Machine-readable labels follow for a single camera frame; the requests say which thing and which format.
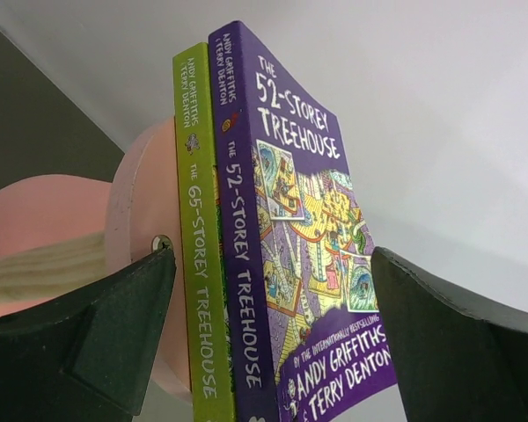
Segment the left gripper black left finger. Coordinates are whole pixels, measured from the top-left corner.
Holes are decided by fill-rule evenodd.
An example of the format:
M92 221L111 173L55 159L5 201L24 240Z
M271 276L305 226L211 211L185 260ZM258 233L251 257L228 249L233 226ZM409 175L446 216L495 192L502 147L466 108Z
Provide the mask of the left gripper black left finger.
M0 421L140 414L177 266L162 249L102 280L0 317Z

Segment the lime 65-Storey Treehouse book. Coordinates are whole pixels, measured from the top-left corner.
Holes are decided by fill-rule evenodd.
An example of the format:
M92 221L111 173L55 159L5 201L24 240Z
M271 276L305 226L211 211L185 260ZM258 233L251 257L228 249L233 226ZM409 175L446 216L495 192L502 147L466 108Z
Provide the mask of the lime 65-Storey Treehouse book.
M172 59L175 140L193 412L236 418L209 76L199 42Z

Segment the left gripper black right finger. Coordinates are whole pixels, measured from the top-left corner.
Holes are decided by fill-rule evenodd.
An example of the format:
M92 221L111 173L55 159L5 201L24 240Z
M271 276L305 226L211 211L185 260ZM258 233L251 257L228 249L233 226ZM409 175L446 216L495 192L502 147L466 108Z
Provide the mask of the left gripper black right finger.
M376 247L371 271L409 421L528 421L528 312Z

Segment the purple 52-Storey Treehouse book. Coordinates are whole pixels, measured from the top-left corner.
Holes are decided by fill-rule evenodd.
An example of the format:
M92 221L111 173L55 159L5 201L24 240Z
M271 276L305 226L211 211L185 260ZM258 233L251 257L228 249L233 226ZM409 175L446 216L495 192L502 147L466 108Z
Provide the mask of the purple 52-Storey Treehouse book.
M396 383L339 122L243 22L209 36L240 421L330 421Z

